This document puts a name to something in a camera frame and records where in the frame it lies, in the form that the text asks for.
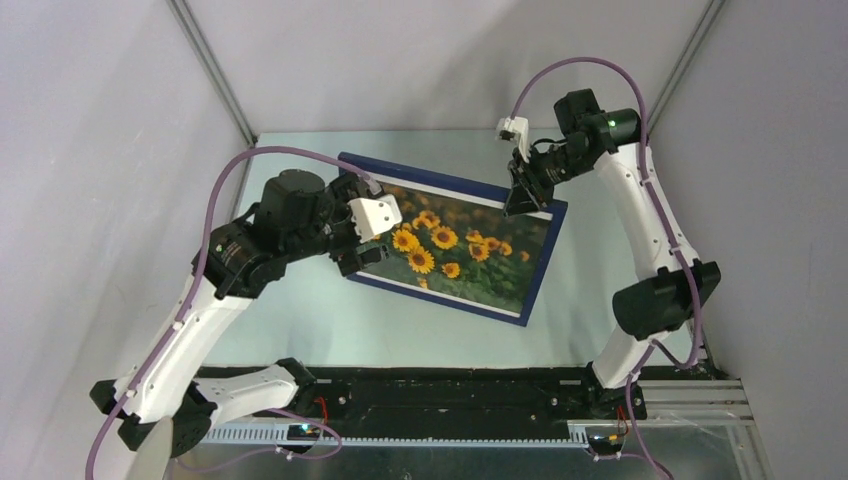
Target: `picture frame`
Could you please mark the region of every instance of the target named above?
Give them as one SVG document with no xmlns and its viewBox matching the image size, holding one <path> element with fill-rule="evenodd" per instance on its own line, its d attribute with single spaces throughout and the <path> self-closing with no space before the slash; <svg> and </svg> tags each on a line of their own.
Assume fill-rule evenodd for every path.
<svg viewBox="0 0 848 480">
<path fill-rule="evenodd" d="M 568 204 L 505 218 L 509 189 L 343 152 L 398 199 L 390 257 L 352 281 L 526 326 Z"/>
</svg>

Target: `yellow flower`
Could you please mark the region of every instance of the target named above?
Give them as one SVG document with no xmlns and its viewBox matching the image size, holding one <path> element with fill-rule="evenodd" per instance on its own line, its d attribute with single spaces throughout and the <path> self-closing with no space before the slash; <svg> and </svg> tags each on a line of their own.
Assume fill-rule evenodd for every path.
<svg viewBox="0 0 848 480">
<path fill-rule="evenodd" d="M 471 230 L 468 232 L 468 235 L 465 236 L 465 239 L 471 243 L 483 243 L 483 235 L 480 235 L 480 232 L 477 230 Z"/>
<path fill-rule="evenodd" d="M 489 258 L 489 247 L 482 243 L 469 243 L 468 252 L 471 253 L 471 258 L 478 262 Z"/>
<path fill-rule="evenodd" d="M 409 261 L 409 266 L 415 273 L 430 273 L 433 271 L 433 267 L 436 266 L 436 262 L 433 260 L 433 254 L 425 250 L 424 247 L 420 246 L 410 252 L 410 254 L 406 256 L 406 259 Z"/>
<path fill-rule="evenodd" d="M 448 278 L 456 278 L 459 276 L 459 264 L 458 263 L 446 263 L 442 265 L 442 273 L 447 275 Z"/>
<path fill-rule="evenodd" d="M 483 243 L 486 244 L 489 250 L 497 250 L 501 246 L 501 242 L 495 237 L 486 237 Z"/>
<path fill-rule="evenodd" d="M 418 214 L 418 218 L 424 223 L 424 226 L 427 228 L 438 227 L 440 223 L 442 223 L 442 219 L 439 218 L 432 210 L 423 210 Z"/>
<path fill-rule="evenodd" d="M 450 227 L 434 228 L 433 235 L 430 238 L 442 250 L 453 248 L 459 242 L 459 237 L 456 236 L 456 233 Z"/>
<path fill-rule="evenodd" d="M 507 242 L 501 242 L 500 252 L 504 257 L 512 255 L 512 245 Z"/>
<path fill-rule="evenodd" d="M 392 245 L 400 252 L 411 252 L 418 248 L 421 243 L 418 237 L 407 230 L 396 230 L 392 234 Z"/>
</svg>

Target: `white robotic arm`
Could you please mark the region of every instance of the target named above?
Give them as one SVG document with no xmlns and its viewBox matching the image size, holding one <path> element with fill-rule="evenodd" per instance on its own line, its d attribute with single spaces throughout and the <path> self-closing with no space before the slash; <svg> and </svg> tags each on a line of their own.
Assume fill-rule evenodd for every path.
<svg viewBox="0 0 848 480">
<path fill-rule="evenodd" d="M 156 422 L 172 418 L 174 457 L 190 450 L 217 425 L 289 406 L 300 388 L 315 381 L 292 359 L 228 379 L 194 376 L 227 327 L 269 282 L 285 274 L 289 263 L 329 253 L 342 275 L 359 271 L 386 255 L 381 247 L 365 243 L 401 218 L 392 195 L 371 194 L 353 174 L 342 175 L 325 188 L 314 174 L 284 171 L 269 180 L 261 202 L 247 214 L 212 232 L 207 268 L 191 305 L 177 321 L 194 275 L 156 338 L 164 338 L 168 329 L 172 334 L 161 348 L 159 342 L 150 346 L 146 358 L 153 356 L 153 363 L 134 391 L 128 387 L 138 366 L 117 380 L 95 384 L 92 399 L 107 413 L 127 397 L 118 433 L 134 451 Z"/>
<path fill-rule="evenodd" d="M 594 381 L 604 391 L 620 391 L 655 341 L 692 316 L 692 302 L 680 255 L 686 259 L 705 302 L 720 279 L 715 262 L 703 264 L 689 244 L 660 186 L 651 149 L 646 148 L 647 176 L 639 168 L 640 119 L 632 109 L 605 112 L 591 90 L 571 92 L 554 106 L 565 138 L 547 152 L 529 142 L 529 123 L 521 117 L 502 119 L 498 136 L 514 142 L 509 171 L 512 190 L 507 215 L 543 209 L 553 199 L 554 186 L 595 171 L 615 202 L 624 225 L 639 282 L 613 297 L 618 321 L 607 345 L 591 364 Z M 676 245 L 672 246 L 654 201 L 666 214 Z"/>
</svg>

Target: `purple cable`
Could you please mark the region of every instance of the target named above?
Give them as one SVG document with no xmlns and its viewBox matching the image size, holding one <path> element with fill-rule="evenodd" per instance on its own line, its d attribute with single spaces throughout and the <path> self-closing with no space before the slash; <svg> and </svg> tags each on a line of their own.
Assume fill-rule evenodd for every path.
<svg viewBox="0 0 848 480">
<path fill-rule="evenodd" d="M 291 154 L 298 155 L 301 157 L 311 158 L 313 160 L 318 160 L 320 162 L 328 163 L 330 165 L 334 165 L 336 167 L 342 168 L 344 170 L 353 172 L 361 177 L 366 183 L 372 193 L 378 193 L 380 191 L 380 184 L 378 184 L 368 172 L 351 165 L 347 162 L 343 162 L 333 157 L 328 157 L 326 155 L 321 155 L 320 153 L 315 153 L 309 150 L 303 150 L 300 148 L 294 147 L 283 147 L 283 146 L 269 146 L 269 147 L 257 147 L 249 150 L 245 150 L 244 152 L 239 153 L 232 160 L 227 163 L 221 173 L 218 175 L 218 179 L 215 180 L 215 185 L 212 187 L 212 193 L 209 195 L 209 202 L 206 204 L 206 218 L 203 223 L 203 235 L 201 237 L 200 243 L 200 254 L 197 259 L 197 273 L 194 275 L 194 280 L 191 282 L 191 286 L 189 287 L 188 293 L 186 297 L 183 299 L 182 305 L 180 305 L 179 310 L 177 311 L 177 315 L 175 317 L 175 322 L 182 321 L 185 318 L 186 312 L 191 308 L 191 302 L 194 300 L 195 295 L 197 295 L 197 290 L 200 288 L 200 279 L 203 278 L 203 272 L 206 269 L 206 261 L 209 256 L 209 251 L 207 246 L 209 245 L 210 238 L 212 236 L 212 216 L 215 213 L 215 203 L 218 201 L 218 195 L 221 193 L 221 188 L 224 186 L 224 181 L 226 181 L 227 177 L 232 173 L 232 171 L 236 168 L 238 164 L 247 160 L 248 158 L 254 157 L 256 155 L 262 155 L 266 153 L 283 153 L 283 154 Z M 144 360 L 144 362 L 139 367 L 136 374 L 130 380 L 129 385 L 127 385 L 127 392 L 135 390 L 138 388 L 139 383 L 144 378 L 144 375 L 147 374 L 147 371 L 150 370 L 150 366 L 159 357 L 159 354 L 162 353 L 162 350 L 165 349 L 165 345 L 167 345 L 168 341 L 174 335 L 175 330 L 173 328 L 169 328 L 162 335 L 162 338 L 156 343 L 156 346 L 151 350 L 150 355 Z M 91 449 L 88 452 L 88 458 L 85 461 L 85 478 L 86 480 L 94 480 L 94 464 L 97 461 L 97 452 L 100 451 L 100 446 L 103 444 L 103 440 L 106 438 L 106 434 L 109 432 L 109 428 L 115 422 L 115 419 L 118 417 L 118 413 L 121 409 L 124 408 L 124 404 L 127 403 L 129 397 L 124 394 L 121 395 L 121 398 L 115 403 L 115 406 L 112 408 L 112 411 L 109 412 L 109 415 L 106 417 L 106 420 L 103 422 L 103 425 L 100 427 L 100 430 L 97 432 L 97 436 L 94 437 L 94 442 L 91 445 Z"/>
<path fill-rule="evenodd" d="M 692 309 L 693 309 L 693 317 L 694 317 L 694 334 L 692 339 L 692 350 L 689 352 L 689 357 L 685 362 L 681 362 L 677 360 L 674 355 L 659 341 L 653 341 L 652 343 L 659 347 L 660 351 L 665 354 L 666 357 L 674 364 L 675 367 L 685 370 L 688 368 L 692 368 L 695 364 L 698 363 L 698 349 L 701 347 L 701 343 L 703 342 L 703 332 L 702 332 L 702 323 L 703 319 L 701 317 L 701 295 L 698 292 L 698 285 L 695 282 L 695 276 L 692 274 L 692 270 L 689 268 L 689 265 L 686 263 L 686 258 L 680 252 L 679 247 L 680 243 L 677 241 L 677 236 L 674 233 L 674 229 L 671 227 L 671 221 L 668 219 L 668 215 L 665 212 L 665 209 L 660 202 L 659 195 L 657 195 L 657 191 L 654 188 L 652 182 L 645 182 L 649 178 L 648 174 L 648 156 L 646 153 L 646 148 L 648 146 L 648 124 L 647 124 L 647 109 L 645 108 L 645 99 L 642 97 L 642 92 L 639 90 L 639 86 L 636 85 L 636 81 L 627 73 L 623 68 L 616 65 L 609 60 L 604 60 L 602 58 L 596 57 L 574 57 L 567 58 L 565 60 L 560 60 L 559 62 L 552 63 L 551 65 L 545 67 L 542 71 L 537 73 L 533 78 L 527 82 L 527 85 L 521 91 L 521 94 L 518 95 L 518 100 L 515 101 L 515 106 L 512 108 L 512 113 L 510 114 L 510 118 L 515 118 L 518 114 L 518 109 L 521 107 L 521 104 L 524 102 L 524 98 L 530 92 L 530 89 L 536 82 L 539 81 L 542 77 L 547 75 L 553 70 L 556 70 L 559 67 L 563 67 L 565 65 L 570 65 L 572 63 L 595 63 L 598 65 L 603 65 L 605 67 L 611 68 L 615 70 L 619 75 L 621 75 L 624 80 L 630 85 L 630 88 L 633 90 L 633 94 L 636 96 L 636 103 L 639 106 L 639 119 L 641 122 L 640 125 L 640 133 L 639 133 L 639 174 L 642 179 L 643 184 L 645 185 L 645 190 L 648 192 L 648 196 L 651 198 L 651 203 L 654 204 L 654 209 L 657 212 L 657 216 L 659 216 L 660 223 L 663 226 L 663 230 L 665 231 L 666 236 L 668 237 L 668 243 L 671 246 L 671 251 L 674 253 L 674 258 L 680 263 L 681 268 L 683 269 L 683 275 L 686 277 L 686 282 L 689 284 L 689 291 L 692 295 Z"/>
<path fill-rule="evenodd" d="M 322 460 L 322 459 L 325 459 L 325 458 L 332 457 L 333 455 L 339 453 L 339 450 L 342 449 L 342 437 L 341 437 L 341 435 L 339 435 L 338 432 L 336 432 L 332 428 L 328 427 L 327 425 L 324 425 L 324 424 L 318 423 L 318 422 L 314 422 L 314 421 L 312 421 L 308 418 L 301 417 L 300 415 L 295 415 L 294 413 L 287 412 L 285 410 L 278 409 L 278 408 L 269 408 L 268 411 L 272 412 L 272 413 L 276 413 L 278 415 L 282 415 L 284 417 L 288 417 L 288 418 L 297 420 L 298 422 L 301 422 L 301 423 L 306 423 L 306 424 L 312 425 L 313 427 L 321 429 L 321 431 L 329 433 L 333 438 L 336 439 L 336 448 L 333 449 L 333 451 L 331 451 L 331 452 L 324 453 L 324 454 L 321 454 L 321 455 L 304 455 L 302 453 L 295 453 L 295 452 L 286 450 L 282 447 L 280 447 L 279 450 L 278 450 L 277 447 L 263 447 L 263 448 L 257 448 L 255 450 L 251 450 L 249 452 L 245 452 L 245 453 L 239 455 L 238 457 L 227 460 L 226 462 L 224 462 L 220 465 L 216 465 L 214 467 L 205 467 L 205 468 L 192 467 L 192 466 L 186 465 L 180 459 L 177 459 L 177 465 L 179 465 L 181 468 L 183 468 L 185 470 L 188 470 L 189 472 L 210 473 L 210 472 L 215 472 L 215 471 L 218 471 L 218 470 L 223 470 L 227 467 L 231 467 L 231 466 L 235 465 L 236 463 L 244 460 L 245 458 L 252 457 L 254 455 L 259 455 L 260 453 L 285 453 L 286 457 L 291 456 L 292 458 L 300 458 L 300 459 L 303 459 L 303 460 Z"/>
<path fill-rule="evenodd" d="M 639 359 L 639 362 L 633 367 L 633 370 L 630 371 L 630 375 L 627 376 L 627 383 L 624 386 L 624 400 L 627 403 L 627 414 L 630 416 L 630 424 L 633 426 L 633 433 L 636 434 L 636 440 L 639 441 L 639 446 L 642 447 L 642 454 L 644 455 L 645 461 L 650 464 L 657 473 L 662 473 L 668 478 L 668 480 L 674 480 L 674 477 L 671 475 L 671 472 L 668 471 L 662 464 L 654 460 L 654 457 L 651 456 L 651 452 L 648 451 L 648 446 L 645 445 L 645 439 L 642 438 L 642 432 L 639 431 L 639 426 L 636 424 L 636 415 L 633 413 L 633 376 L 639 373 L 639 370 L 642 370 L 642 367 L 645 366 L 645 363 L 648 361 L 648 358 L 651 357 L 651 354 L 654 353 L 654 346 L 651 345 L 645 350 L 645 354 L 642 355 L 642 358 Z"/>
</svg>

